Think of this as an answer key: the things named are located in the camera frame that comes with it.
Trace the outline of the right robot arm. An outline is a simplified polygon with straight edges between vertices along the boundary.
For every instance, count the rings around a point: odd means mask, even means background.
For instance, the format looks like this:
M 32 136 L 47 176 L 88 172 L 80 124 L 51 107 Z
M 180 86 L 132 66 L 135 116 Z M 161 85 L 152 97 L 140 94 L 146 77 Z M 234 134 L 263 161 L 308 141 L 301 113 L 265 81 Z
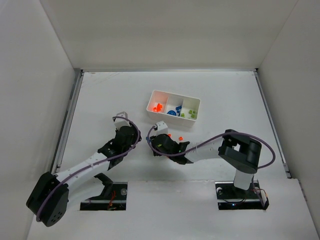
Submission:
M 165 156 L 179 165 L 198 161 L 223 159 L 235 168 L 234 187 L 250 188 L 258 171 L 262 144 L 249 135 L 228 129 L 213 140 L 191 145 L 189 141 L 176 142 L 166 133 L 147 136 L 154 156 Z

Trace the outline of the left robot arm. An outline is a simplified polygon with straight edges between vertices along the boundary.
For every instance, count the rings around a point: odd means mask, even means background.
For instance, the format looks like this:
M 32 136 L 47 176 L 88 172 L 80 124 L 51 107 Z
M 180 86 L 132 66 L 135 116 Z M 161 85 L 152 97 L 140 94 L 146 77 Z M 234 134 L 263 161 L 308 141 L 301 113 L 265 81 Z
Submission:
M 85 161 L 67 170 L 52 174 L 43 173 L 35 184 L 26 206 L 37 222 L 46 227 L 56 224 L 65 214 L 69 195 L 91 178 L 109 171 L 141 141 L 139 129 L 132 124 L 115 131 L 113 139 Z

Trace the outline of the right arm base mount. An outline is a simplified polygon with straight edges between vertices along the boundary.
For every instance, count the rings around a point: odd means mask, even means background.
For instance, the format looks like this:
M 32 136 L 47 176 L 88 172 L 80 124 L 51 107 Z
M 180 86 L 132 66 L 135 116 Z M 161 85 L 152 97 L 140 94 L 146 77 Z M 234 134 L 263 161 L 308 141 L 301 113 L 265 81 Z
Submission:
M 232 181 L 215 182 L 217 206 L 227 210 L 267 210 L 270 202 L 266 191 L 254 180 L 248 190 L 234 186 Z

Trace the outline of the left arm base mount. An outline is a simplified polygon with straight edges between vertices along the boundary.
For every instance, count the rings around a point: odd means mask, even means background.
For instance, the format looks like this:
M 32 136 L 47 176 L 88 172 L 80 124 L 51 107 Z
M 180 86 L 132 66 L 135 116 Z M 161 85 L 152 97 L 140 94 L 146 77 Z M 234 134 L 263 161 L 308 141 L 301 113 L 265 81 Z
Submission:
M 103 173 L 95 176 L 103 189 L 99 195 L 80 203 L 80 211 L 125 211 L 127 208 L 128 183 L 114 182 Z

